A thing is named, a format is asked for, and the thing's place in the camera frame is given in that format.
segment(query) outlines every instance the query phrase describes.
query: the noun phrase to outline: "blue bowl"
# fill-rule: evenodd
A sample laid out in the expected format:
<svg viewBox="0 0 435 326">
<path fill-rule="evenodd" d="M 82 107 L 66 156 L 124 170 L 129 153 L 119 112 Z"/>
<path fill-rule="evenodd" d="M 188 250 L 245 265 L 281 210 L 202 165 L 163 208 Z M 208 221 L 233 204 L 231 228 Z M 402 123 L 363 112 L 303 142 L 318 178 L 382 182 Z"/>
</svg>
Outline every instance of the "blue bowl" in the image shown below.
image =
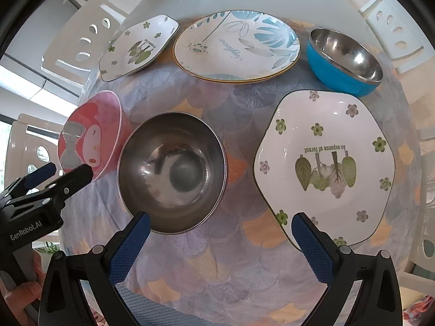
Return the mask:
<svg viewBox="0 0 435 326">
<path fill-rule="evenodd" d="M 336 92 L 363 97 L 383 78 L 381 65 L 365 47 L 330 29 L 311 31 L 307 57 L 317 78 Z"/>
</svg>

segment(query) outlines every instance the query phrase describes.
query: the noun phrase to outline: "wall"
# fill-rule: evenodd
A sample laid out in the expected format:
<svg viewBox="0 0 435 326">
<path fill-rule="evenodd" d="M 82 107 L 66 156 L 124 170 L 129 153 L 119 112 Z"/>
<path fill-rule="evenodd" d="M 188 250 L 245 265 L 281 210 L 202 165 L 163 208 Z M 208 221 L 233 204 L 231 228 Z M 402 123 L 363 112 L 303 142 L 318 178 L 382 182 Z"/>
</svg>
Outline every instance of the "wall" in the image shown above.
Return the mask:
<svg viewBox="0 0 435 326">
<path fill-rule="evenodd" d="M 65 4 L 63 1 L 64 0 L 44 1 L 44 3 L 34 11 L 34 13 L 32 13 L 27 21 L 25 21 L 7 48 L 6 53 L 79 95 L 81 93 L 80 88 L 63 82 L 41 70 L 42 56 L 44 55 L 45 50 L 49 47 L 50 43 L 72 15 L 77 12 L 77 9 L 69 1 Z M 8 65 L 4 65 L 4 59 L 5 58 L 2 59 L 2 65 L 4 67 L 19 76 L 28 79 L 28 77 L 23 74 L 22 66 L 19 66 L 14 62 L 12 62 L 12 64 L 14 63 L 15 65 L 11 65 L 10 62 Z M 62 95 L 57 92 L 53 93 L 62 97 Z"/>
<path fill-rule="evenodd" d="M 67 118 L 61 114 L 53 112 L 0 87 L 0 114 L 16 119 L 21 113 L 62 125 L 67 120 Z"/>
</svg>

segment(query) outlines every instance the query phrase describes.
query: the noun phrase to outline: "bowl rim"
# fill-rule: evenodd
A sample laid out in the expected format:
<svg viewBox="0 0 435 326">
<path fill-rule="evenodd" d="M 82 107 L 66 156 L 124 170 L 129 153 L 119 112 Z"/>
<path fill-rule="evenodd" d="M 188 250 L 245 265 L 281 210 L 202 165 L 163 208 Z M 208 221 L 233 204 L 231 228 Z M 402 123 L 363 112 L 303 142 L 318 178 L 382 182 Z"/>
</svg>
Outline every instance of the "bowl rim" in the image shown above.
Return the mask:
<svg viewBox="0 0 435 326">
<path fill-rule="evenodd" d="M 195 118 L 195 119 L 199 120 L 200 122 L 202 122 L 206 127 L 208 127 L 208 129 L 210 129 L 212 134 L 215 136 L 217 142 L 219 143 L 219 147 L 220 147 L 220 150 L 221 150 L 222 155 L 223 155 L 223 184 L 222 184 L 222 186 L 220 188 L 219 196 L 218 196 L 218 198 L 217 198 L 213 208 L 210 210 L 210 212 L 208 212 L 208 214 L 203 219 L 201 219 L 201 221 L 199 221 L 198 223 L 196 223 L 192 227 L 190 227 L 188 229 L 185 229 L 183 231 L 180 231 L 180 232 L 170 232 L 170 233 L 159 232 L 158 230 L 154 230 L 154 229 L 151 228 L 151 231 L 153 233 L 162 234 L 162 235 L 177 235 L 177 234 L 187 233 L 187 232 L 189 232 L 189 231 L 199 227 L 202 223 L 204 223 L 206 220 L 208 220 L 210 218 L 210 216 L 213 214 L 213 212 L 219 206 L 219 204 L 220 204 L 220 202 L 221 202 L 221 200 L 223 198 L 223 195 L 225 193 L 225 190 L 227 188 L 227 183 L 228 183 L 228 160 L 227 160 L 227 152 L 225 151 L 225 147 L 223 146 L 223 143 L 220 140 L 219 136 L 217 135 L 217 133 L 203 119 L 198 118 L 197 116 L 189 114 L 187 112 L 174 112 L 174 111 L 167 111 L 167 112 L 163 112 L 163 113 L 160 113 L 160 114 L 152 116 L 151 118 L 149 118 L 149 119 L 145 120 L 143 123 L 141 123 L 138 127 L 136 127 L 136 129 L 134 129 L 134 131 L 129 135 L 129 137 L 127 138 L 127 140 L 125 141 L 125 143 L 124 143 L 124 145 L 122 147 L 122 151 L 121 151 L 121 154 L 120 154 L 119 160 L 118 160 L 118 167 L 117 167 L 117 173 L 116 173 L 116 176 L 117 176 L 117 185 L 118 185 L 118 193 L 119 193 L 119 196 L 121 197 L 122 204 L 124 205 L 124 207 L 125 207 L 125 209 L 127 210 L 128 213 L 130 213 L 133 216 L 133 213 L 130 212 L 130 210 L 128 209 L 127 205 L 124 202 L 124 199 L 123 199 L 122 194 L 121 194 L 121 188 L 120 188 L 120 185 L 119 185 L 119 167 L 120 167 L 120 164 L 121 164 L 121 158 L 122 158 L 122 155 L 124 153 L 125 147 L 127 146 L 127 143 L 130 140 L 130 138 L 135 134 L 135 132 L 140 127 L 142 127 L 143 124 L 147 123 L 148 121 L 150 121 L 150 120 L 152 120 L 154 118 L 157 118 L 157 117 L 162 116 L 162 115 L 167 115 L 167 114 L 188 115 L 188 116 L 191 116 L 192 118 Z"/>
<path fill-rule="evenodd" d="M 379 66 L 380 66 L 380 68 L 381 68 L 381 72 L 382 72 L 382 77 L 381 77 L 381 79 L 379 79 L 379 80 L 377 80 L 377 81 L 373 81 L 373 80 L 370 80 L 370 79 L 367 79 L 366 77 L 363 77 L 363 76 L 360 76 L 360 75 L 357 75 L 356 73 L 353 73 L 352 71 L 350 71 L 349 69 L 347 69 L 347 68 L 345 68 L 344 66 L 342 66 L 342 65 L 340 65 L 340 64 L 338 64 L 335 60 L 333 60 L 329 55 L 327 55 L 327 54 L 325 54 L 317 45 L 316 45 L 316 43 L 314 43 L 314 40 L 312 39 L 312 33 L 314 32 L 314 31 L 317 31 L 317 30 L 319 30 L 319 29 L 323 29 L 323 30 L 326 30 L 326 31 L 329 31 L 329 32 L 334 32 L 334 33 L 337 33 L 337 34 L 341 34 L 342 36 L 345 36 L 345 37 L 347 37 L 347 38 L 350 38 L 350 39 L 352 39 L 354 42 L 356 42 L 358 45 L 360 45 L 367 53 L 369 53 L 375 60 L 376 60 L 376 62 L 379 64 Z M 371 85 L 374 85 L 374 86 L 379 86 L 380 84 L 381 84 L 381 82 L 382 82 L 382 80 L 384 79 L 384 70 L 382 69 L 382 66 L 381 66 L 381 63 L 379 62 L 379 60 L 370 52 L 370 51 L 368 51 L 367 50 L 367 48 L 364 46 L 364 45 L 362 45 L 361 43 L 359 43 L 358 41 L 356 41 L 355 39 L 353 39 L 352 37 L 349 37 L 348 35 L 346 35 L 346 34 L 344 34 L 344 33 L 341 33 L 341 32 L 338 32 L 338 31 L 336 31 L 336 30 L 333 30 L 333 29 L 329 29 L 329 28 L 314 28 L 311 32 L 310 32 L 310 34 L 309 34 L 309 36 L 308 36 L 308 42 L 309 42 L 309 44 L 311 45 L 311 47 L 324 59 L 324 60 L 326 60 L 326 61 L 328 61 L 330 64 L 332 64 L 334 67 L 336 67 L 336 68 L 338 68 L 340 71 L 343 71 L 346 75 L 348 75 L 348 76 L 350 76 L 350 77 L 352 77 L 353 79 L 356 79 L 356 80 L 358 80 L 358 81 L 360 81 L 360 82 L 362 82 L 362 83 L 365 83 L 365 84 L 371 84 Z"/>
<path fill-rule="evenodd" d="M 91 102 L 91 101 L 92 101 L 92 100 L 93 100 L 97 95 L 99 95 L 100 93 L 105 93 L 105 92 L 107 92 L 107 93 L 112 93 L 112 94 L 115 96 L 115 98 L 117 99 L 117 101 L 118 101 L 118 105 L 119 105 L 119 125 L 118 125 L 118 133 L 117 133 L 117 135 L 116 135 L 116 140 L 115 140 L 115 143 L 114 143 L 114 146 L 113 146 L 112 153 L 110 154 L 109 159 L 107 160 L 106 165 L 103 167 L 103 169 L 100 171 L 100 173 L 99 173 L 95 178 L 92 178 L 92 181 L 91 181 L 91 182 L 96 181 L 97 179 L 101 178 L 101 177 L 103 176 L 103 174 L 104 174 L 104 171 L 105 171 L 105 170 L 107 169 L 107 167 L 109 166 L 109 163 L 112 161 L 113 155 L 115 154 L 115 150 L 116 150 L 116 144 L 118 143 L 118 141 L 119 141 L 119 137 L 120 137 L 120 135 L 121 135 L 122 119 L 123 119 L 123 116 L 126 116 L 126 114 L 124 113 L 124 111 L 123 111 L 123 109 L 122 109 L 122 104 L 121 104 L 121 101 L 120 101 L 118 95 L 117 95 L 115 92 L 113 92 L 113 91 L 111 91 L 111 90 L 109 90 L 109 89 L 105 89 L 105 90 L 99 91 L 98 93 L 96 93 L 95 95 L 93 95 L 92 97 L 90 97 L 87 101 L 85 101 L 83 104 L 81 104 L 79 107 L 77 107 L 77 109 L 75 109 L 75 110 L 71 113 L 71 115 L 68 117 L 68 119 L 67 119 L 67 121 L 68 121 L 68 120 L 70 119 L 70 117 L 72 116 L 72 114 L 74 114 L 76 111 L 78 111 L 78 110 L 80 109 L 81 106 L 83 106 L 84 104 L 86 104 L 86 103 L 88 103 L 88 102 Z M 62 135 L 63 132 L 64 132 L 64 127 L 62 127 L 62 131 L 60 131 L 59 136 Z M 60 168 L 65 172 L 64 168 L 62 168 L 62 163 L 60 163 L 59 146 L 57 146 L 57 156 L 59 157 Z"/>
</svg>

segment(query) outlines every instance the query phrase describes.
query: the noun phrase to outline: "hexagonal plate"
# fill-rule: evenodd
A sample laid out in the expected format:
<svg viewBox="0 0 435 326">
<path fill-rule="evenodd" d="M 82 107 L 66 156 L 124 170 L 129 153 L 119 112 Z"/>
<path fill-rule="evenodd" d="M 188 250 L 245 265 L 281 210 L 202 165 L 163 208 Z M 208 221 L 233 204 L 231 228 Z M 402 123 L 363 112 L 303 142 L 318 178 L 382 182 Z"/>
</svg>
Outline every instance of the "hexagonal plate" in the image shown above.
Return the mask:
<svg viewBox="0 0 435 326">
<path fill-rule="evenodd" d="M 290 223 L 298 212 L 312 217 L 337 245 L 354 245 L 368 239 L 382 219 L 394 157 L 359 99 L 301 90 L 278 105 L 253 171 L 260 192 L 296 247 Z"/>
</svg>

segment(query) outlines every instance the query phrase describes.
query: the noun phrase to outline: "screw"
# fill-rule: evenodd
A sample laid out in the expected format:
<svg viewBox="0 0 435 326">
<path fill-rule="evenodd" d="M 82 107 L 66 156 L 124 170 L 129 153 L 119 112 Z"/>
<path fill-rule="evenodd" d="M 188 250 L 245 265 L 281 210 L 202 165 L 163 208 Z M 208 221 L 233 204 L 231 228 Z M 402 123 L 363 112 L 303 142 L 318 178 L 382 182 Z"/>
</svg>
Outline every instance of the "screw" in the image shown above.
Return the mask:
<svg viewBox="0 0 435 326">
<path fill-rule="evenodd" d="M 340 246 L 340 251 L 341 251 L 343 254 L 348 255 L 348 254 L 351 253 L 352 249 L 351 249 L 350 247 L 348 247 L 347 245 L 341 245 L 341 246 Z"/>
<path fill-rule="evenodd" d="M 95 245 L 95 246 L 92 248 L 92 253 L 94 253 L 94 254 L 97 255 L 97 254 L 102 253 L 103 250 L 104 250 L 104 246 L 102 246 L 102 245 Z"/>
<path fill-rule="evenodd" d="M 64 252 L 63 252 L 63 251 L 56 251 L 56 252 L 53 254 L 53 259 L 58 260 L 58 259 L 60 259 L 63 255 L 64 255 Z"/>
<path fill-rule="evenodd" d="M 389 259 L 389 258 L 390 258 L 390 253 L 389 253 L 387 250 L 382 250 L 382 251 L 381 251 L 381 256 L 382 256 L 384 259 Z"/>
</svg>

